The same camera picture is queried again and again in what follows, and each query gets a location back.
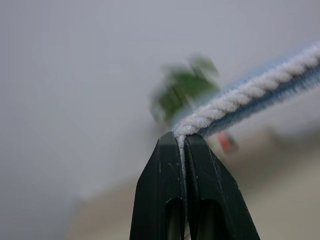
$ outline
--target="clip jaw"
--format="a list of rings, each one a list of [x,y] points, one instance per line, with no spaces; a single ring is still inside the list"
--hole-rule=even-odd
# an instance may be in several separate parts
[[[163,135],[136,186],[130,240],[183,240],[185,188],[179,147]]]
[[[188,136],[184,154],[186,188],[172,132],[158,140],[136,186],[130,240],[183,240],[186,212],[192,240],[259,240],[237,182],[206,141]]]

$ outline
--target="gray background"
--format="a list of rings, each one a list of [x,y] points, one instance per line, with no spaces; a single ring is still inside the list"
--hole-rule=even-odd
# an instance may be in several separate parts
[[[161,65],[204,53],[224,86],[320,39],[319,9],[314,0],[0,0],[0,239],[63,239],[79,200],[141,172],[159,137],[148,94]],[[295,113],[274,108],[232,131],[248,134],[268,116],[290,132],[288,122],[318,119],[317,102],[319,91],[292,103]]]

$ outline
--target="green plant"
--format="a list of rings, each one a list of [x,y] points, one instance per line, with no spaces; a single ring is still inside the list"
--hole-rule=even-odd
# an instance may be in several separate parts
[[[165,88],[151,99],[151,112],[156,120],[170,124],[174,115],[200,95],[219,87],[211,79],[218,71],[210,58],[194,55],[188,65],[169,65],[163,68]]]

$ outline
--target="black plastic clip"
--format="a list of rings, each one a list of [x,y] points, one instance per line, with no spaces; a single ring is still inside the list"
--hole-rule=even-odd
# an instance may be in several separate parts
[[[158,140],[136,186],[130,240],[183,240],[186,219],[192,240],[259,240],[235,179],[206,141],[188,136],[184,153],[186,186],[172,132]]]

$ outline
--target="beige surface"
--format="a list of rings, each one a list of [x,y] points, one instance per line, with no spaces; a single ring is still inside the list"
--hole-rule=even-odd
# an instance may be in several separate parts
[[[263,132],[242,140],[241,151],[225,160],[262,240],[320,238],[319,143],[287,144]],[[84,204],[67,239],[127,240],[136,181]]]

